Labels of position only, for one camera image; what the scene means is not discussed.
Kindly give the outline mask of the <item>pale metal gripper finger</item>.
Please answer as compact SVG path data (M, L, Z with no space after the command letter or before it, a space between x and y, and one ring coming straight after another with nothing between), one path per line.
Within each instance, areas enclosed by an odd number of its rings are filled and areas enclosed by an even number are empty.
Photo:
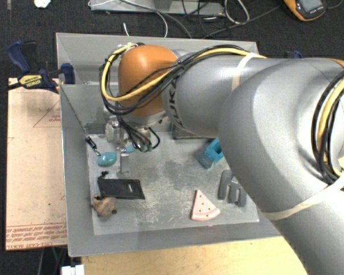
M115 132L116 132L116 128L114 128L111 123L107 123L105 125L105 137L108 142L111 142L114 140Z
M130 172L130 154L126 150L120 152L120 174L128 174Z

